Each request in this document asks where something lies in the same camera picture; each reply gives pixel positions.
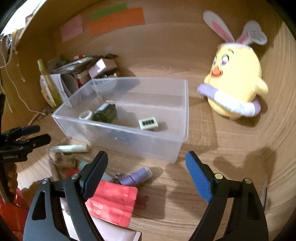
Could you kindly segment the person's left hand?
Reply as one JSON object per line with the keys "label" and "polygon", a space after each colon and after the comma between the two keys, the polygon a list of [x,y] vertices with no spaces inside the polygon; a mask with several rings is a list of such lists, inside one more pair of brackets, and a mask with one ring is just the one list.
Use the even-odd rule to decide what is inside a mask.
{"label": "person's left hand", "polygon": [[17,174],[17,165],[13,163],[13,166],[11,166],[9,172],[8,172],[8,186],[10,192],[15,195],[16,190],[18,188],[18,174]]}

